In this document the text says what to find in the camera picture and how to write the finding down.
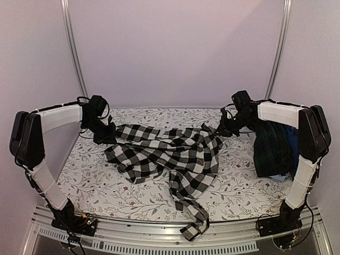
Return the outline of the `black white checkered shirt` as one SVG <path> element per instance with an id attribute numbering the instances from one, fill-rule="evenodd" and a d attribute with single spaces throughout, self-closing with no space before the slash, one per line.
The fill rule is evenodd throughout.
<path id="1" fill-rule="evenodd" d="M 115 137 L 123 142 L 105 150 L 109 163 L 133 184 L 169 173 L 169 193 L 176 210 L 187 210 L 195 221 L 180 232 L 187 241 L 202 235 L 210 224 L 209 214 L 197 199 L 212 185 L 219 168 L 224 140 L 203 124 L 200 128 L 160 130 L 151 126 L 124 124 Z"/>

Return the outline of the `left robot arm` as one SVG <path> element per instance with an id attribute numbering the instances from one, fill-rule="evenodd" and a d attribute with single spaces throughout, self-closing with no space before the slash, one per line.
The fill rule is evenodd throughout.
<path id="1" fill-rule="evenodd" d="M 91 131 L 98 145 L 116 143 L 109 104 L 99 95 L 78 97 L 70 103 L 31 112 L 17 112 L 10 138 L 10 153 L 15 164 L 24 169 L 32 188 L 45 199 L 54 217 L 68 231 L 79 226 L 79 219 L 74 215 L 73 203 L 59 188 L 47 166 L 44 134 L 73 123 L 80 123 L 82 129 Z"/>

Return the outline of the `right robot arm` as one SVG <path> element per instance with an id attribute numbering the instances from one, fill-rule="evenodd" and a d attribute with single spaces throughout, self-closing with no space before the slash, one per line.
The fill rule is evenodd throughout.
<path id="1" fill-rule="evenodd" d="M 221 108 L 218 130 L 228 137 L 239 136 L 248 127 L 256 134 L 254 164 L 260 176 L 293 175 L 293 184 L 282 202 L 275 227 L 287 231 L 306 206 L 309 192 L 319 176 L 322 159 L 328 154 L 331 135 L 319 105 L 303 106 L 252 100 L 247 91 L 232 96 L 237 113 Z"/>

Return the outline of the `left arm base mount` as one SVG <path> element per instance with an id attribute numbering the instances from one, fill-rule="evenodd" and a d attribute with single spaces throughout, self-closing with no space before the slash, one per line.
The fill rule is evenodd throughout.
<path id="1" fill-rule="evenodd" d="M 82 216 L 57 214 L 52 220 L 52 227 L 54 228 L 86 236 L 94 236 L 97 225 L 98 218 L 90 214 Z"/>

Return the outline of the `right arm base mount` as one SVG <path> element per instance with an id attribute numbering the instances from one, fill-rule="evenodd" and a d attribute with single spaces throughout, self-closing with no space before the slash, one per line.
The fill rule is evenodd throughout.
<path id="1" fill-rule="evenodd" d="M 287 223 L 281 221 L 279 216 L 273 217 L 269 214 L 259 216 L 256 221 L 256 230 L 259 232 L 260 237 L 299 230 L 301 227 L 302 221 L 300 219 Z"/>

